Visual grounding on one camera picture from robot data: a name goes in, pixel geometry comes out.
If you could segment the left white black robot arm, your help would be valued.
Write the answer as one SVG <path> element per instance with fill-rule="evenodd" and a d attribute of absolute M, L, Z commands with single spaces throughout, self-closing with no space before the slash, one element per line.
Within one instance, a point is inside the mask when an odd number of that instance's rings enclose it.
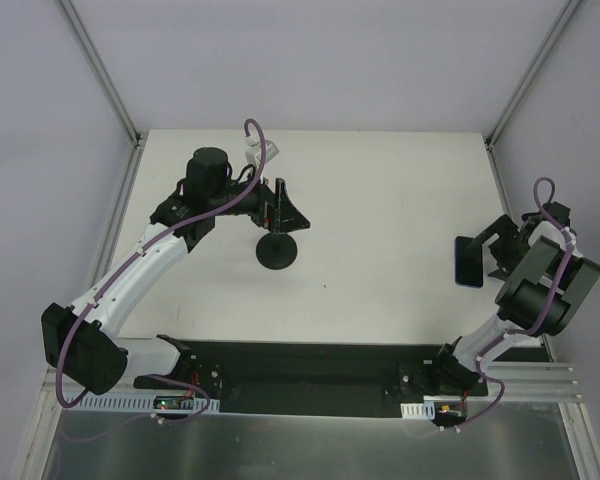
<path fill-rule="evenodd" d="M 297 258 L 292 233 L 309 220 L 291 202 L 286 183 L 269 184 L 264 165 L 278 154 L 266 141 L 247 149 L 237 179 L 225 151 L 194 151 L 186 175 L 150 215 L 135 246 L 69 306 L 48 306 L 41 316 L 47 363 L 87 392 L 102 395 L 125 377 L 157 375 L 168 388 L 190 380 L 192 355 L 166 335 L 121 340 L 118 335 L 136 305 L 157 280 L 183 260 L 215 227 L 217 217 L 245 215 L 265 235 L 256 245 L 258 262 L 283 270 Z"/>

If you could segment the blue cased smartphone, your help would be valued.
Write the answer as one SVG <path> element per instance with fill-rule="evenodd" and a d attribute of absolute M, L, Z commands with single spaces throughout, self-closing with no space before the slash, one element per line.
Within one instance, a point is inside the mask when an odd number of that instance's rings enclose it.
<path fill-rule="evenodd" d="M 482 288 L 484 284 L 482 245 L 474 238 L 457 236 L 454 241 L 454 278 L 459 286 Z"/>

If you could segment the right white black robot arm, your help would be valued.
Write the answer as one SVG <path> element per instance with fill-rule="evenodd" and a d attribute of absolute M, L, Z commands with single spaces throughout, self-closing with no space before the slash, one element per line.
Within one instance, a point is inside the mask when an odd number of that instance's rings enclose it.
<path fill-rule="evenodd" d="M 464 394 L 521 341 L 561 333 L 600 277 L 600 265 L 578 250 L 569 208 L 555 201 L 524 214 L 520 225 L 502 215 L 475 237 L 456 237 L 458 285 L 482 287 L 486 254 L 496 263 L 491 277 L 503 283 L 497 311 L 473 333 L 441 347 L 425 375 L 428 395 Z"/>

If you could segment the black phone stand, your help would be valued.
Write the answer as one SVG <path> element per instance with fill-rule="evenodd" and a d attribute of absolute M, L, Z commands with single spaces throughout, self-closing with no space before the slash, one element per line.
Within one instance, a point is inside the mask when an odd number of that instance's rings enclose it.
<path fill-rule="evenodd" d="M 298 256 L 298 246 L 288 233 L 267 232 L 256 244 L 256 259 L 266 269 L 284 270 L 290 267 Z"/>

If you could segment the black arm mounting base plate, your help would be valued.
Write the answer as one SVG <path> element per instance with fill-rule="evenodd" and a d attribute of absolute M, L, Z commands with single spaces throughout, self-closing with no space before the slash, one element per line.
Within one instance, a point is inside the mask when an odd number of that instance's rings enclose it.
<path fill-rule="evenodd" d="M 449 345 L 178 340 L 172 379 L 193 381 L 221 412 L 397 418 L 427 396 L 484 397 Z"/>

